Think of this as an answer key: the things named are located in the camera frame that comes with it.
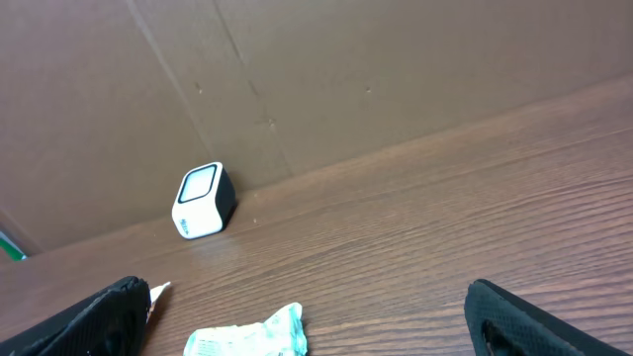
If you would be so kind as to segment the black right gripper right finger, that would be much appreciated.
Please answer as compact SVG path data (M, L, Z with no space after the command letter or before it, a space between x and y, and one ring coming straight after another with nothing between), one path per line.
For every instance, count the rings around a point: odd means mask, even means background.
M469 285L464 313L477 356L626 356L488 280Z

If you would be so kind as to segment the teal tissue pack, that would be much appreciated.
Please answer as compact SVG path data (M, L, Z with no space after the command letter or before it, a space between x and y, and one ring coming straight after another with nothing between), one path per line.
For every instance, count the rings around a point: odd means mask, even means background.
M288 304L263 322L195 330L184 356L306 356L303 306Z

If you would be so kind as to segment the white barcode scanner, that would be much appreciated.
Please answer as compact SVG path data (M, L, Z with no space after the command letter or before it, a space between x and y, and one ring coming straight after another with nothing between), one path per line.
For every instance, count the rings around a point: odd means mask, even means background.
M171 217L183 238L195 239L224 230L235 207L235 189L224 165L212 162L184 176Z

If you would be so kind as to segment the clear plastic pouch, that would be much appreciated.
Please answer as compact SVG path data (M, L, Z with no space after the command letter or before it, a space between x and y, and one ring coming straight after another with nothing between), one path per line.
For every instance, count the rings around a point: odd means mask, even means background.
M154 311L154 309L155 309L155 307L157 305L157 302L158 302L159 298L164 294L164 292L166 290L169 289L170 286L171 286L171 283L170 282L166 282L166 283L164 283L162 285L153 287L153 288L151 288L149 290L150 306L149 306L149 310L147 312L147 319L146 320L150 319L150 317L151 317L151 315L152 315L152 313L153 313L153 311Z

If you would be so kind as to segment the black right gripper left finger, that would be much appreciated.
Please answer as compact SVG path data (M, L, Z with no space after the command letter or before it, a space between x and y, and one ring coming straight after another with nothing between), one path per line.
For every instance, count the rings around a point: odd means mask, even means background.
M1 343L10 356L136 356L143 345L150 289L125 277Z

